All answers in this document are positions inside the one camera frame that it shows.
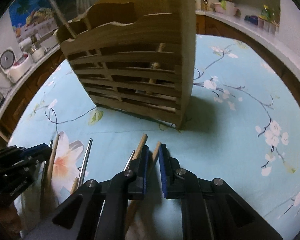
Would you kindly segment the person's left hand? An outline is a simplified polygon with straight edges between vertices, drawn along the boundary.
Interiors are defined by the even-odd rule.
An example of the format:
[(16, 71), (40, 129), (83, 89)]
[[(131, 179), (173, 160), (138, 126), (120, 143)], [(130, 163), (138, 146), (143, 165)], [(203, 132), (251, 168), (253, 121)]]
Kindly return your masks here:
[(5, 208), (0, 208), (0, 224), (11, 239), (21, 238), (20, 232), (23, 226), (14, 203), (11, 203)]

